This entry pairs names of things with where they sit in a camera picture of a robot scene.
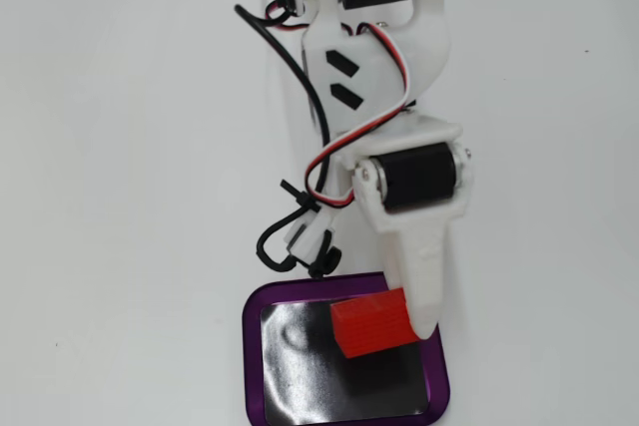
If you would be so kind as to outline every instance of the white robotic arm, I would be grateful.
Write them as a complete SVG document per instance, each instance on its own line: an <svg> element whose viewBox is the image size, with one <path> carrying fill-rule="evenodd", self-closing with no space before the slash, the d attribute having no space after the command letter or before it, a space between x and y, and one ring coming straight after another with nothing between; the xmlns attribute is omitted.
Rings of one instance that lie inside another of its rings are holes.
<svg viewBox="0 0 639 426"><path fill-rule="evenodd" d="M348 35L340 20L344 8L395 0L293 1L298 12L303 5L317 9L303 36L303 54L332 139L370 122L402 95L416 100L445 66L443 0L411 0L410 21L384 28L410 73L403 84L388 45L372 35ZM440 315L448 224L464 214L470 198L470 154L458 143L460 135L457 125L402 111L332 155L324 190L339 197L353 189L354 201L379 235L388 286L403 288L411 325L422 339L430 337ZM321 276L339 262L340 253L331 247L339 210L318 205L297 219L286 241L291 257ZM328 267L314 269L326 258Z"/></svg>

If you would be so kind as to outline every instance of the red block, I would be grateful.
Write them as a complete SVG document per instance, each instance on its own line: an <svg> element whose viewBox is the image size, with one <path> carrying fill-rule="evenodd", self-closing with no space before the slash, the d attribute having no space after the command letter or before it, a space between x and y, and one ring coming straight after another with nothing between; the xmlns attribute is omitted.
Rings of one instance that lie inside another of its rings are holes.
<svg viewBox="0 0 639 426"><path fill-rule="evenodd" d="M419 341L403 289L335 303L330 316L337 344L348 359Z"/></svg>

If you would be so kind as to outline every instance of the purple tray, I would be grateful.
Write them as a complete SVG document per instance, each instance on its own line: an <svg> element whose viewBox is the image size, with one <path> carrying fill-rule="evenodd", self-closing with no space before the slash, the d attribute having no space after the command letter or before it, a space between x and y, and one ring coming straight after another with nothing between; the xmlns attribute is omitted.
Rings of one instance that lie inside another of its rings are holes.
<svg viewBox="0 0 639 426"><path fill-rule="evenodd" d="M383 274L339 276L324 281L300 280L272 283L255 291L244 309L244 362L247 413L253 426L270 426L265 411L264 365L262 352L262 310L273 304L342 300L387 291ZM437 421L450 398L448 373L437 329L420 343L421 362L428 395L425 412L403 417L378 418L339 423L338 426L426 426Z"/></svg>

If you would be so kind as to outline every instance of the red wire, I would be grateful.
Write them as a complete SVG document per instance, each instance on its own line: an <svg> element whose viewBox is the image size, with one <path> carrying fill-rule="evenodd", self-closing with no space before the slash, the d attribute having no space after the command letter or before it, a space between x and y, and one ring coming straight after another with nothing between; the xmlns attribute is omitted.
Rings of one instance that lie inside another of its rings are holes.
<svg viewBox="0 0 639 426"><path fill-rule="evenodd" d="M383 35L383 32L381 32L376 26L371 25L371 24L361 24L357 28L357 33L360 34L363 31L363 28L371 29L376 34L375 37L377 38L377 40L379 40L384 45L384 47L386 49L388 49L388 51L390 52L390 55L393 57L395 63L397 63L397 65L399 66L399 69L401 71L401 76L402 76L402 79L403 79L404 88L405 88L406 87L406 78L407 78L406 68L405 68L405 65L403 65L403 63L401 62L401 58L400 58L398 52L396 51L396 49L394 48L394 46L391 43L386 41L386 37ZM355 140L358 140L359 138L363 137L364 135L366 135L367 133L369 133L373 129L379 127L380 125L382 125L382 124L384 124L386 122L388 122L393 117L398 115L404 109L404 107L405 106L402 105L402 106L398 107L397 109L393 110L392 112L388 112L388 114L384 115L383 117L380 117L379 119L375 120L374 122L361 126L359 129L353 131L351 134L349 134L348 136L346 136L343 139L341 139L339 142L337 142L334 145L332 145L329 150L325 150L325 151L321 152L321 154L318 157L316 157L311 162L309 167L307 168L307 171L306 171L306 174L305 174L305 183L306 183L307 191L317 201L319 201L321 203L324 203L324 204L328 204L331 207L343 208L343 207L347 207L348 205L350 205L354 201L354 192L351 192L350 195L345 200L340 200L340 201L330 201L330 202L328 202L328 201L324 200L323 198L318 197L316 195L316 193L311 189L311 186L309 184L309 177L311 176L311 173L326 157L329 157L330 155L334 154L335 152L337 152L338 150L340 150L344 146L354 142Z"/></svg>

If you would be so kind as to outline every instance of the white surface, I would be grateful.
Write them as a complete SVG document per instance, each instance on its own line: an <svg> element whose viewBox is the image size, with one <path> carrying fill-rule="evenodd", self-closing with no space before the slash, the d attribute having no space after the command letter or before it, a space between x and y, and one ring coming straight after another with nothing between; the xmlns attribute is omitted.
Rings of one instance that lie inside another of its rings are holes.
<svg viewBox="0 0 639 426"><path fill-rule="evenodd" d="M282 279L254 238L300 174L237 1L0 0L1 424L248 425L240 314ZM635 425L639 1L447 18L427 106L464 125L477 183L441 424Z"/></svg>

